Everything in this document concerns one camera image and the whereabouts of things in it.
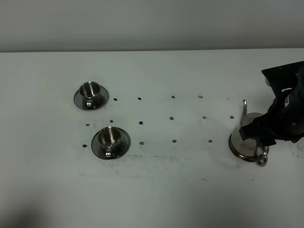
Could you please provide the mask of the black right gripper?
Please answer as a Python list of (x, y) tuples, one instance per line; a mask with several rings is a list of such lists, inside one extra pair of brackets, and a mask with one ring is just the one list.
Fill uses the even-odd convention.
[(297, 142), (304, 136), (304, 91), (284, 90), (265, 115), (244, 115), (239, 129), (242, 140), (253, 138), (260, 146), (276, 140)]

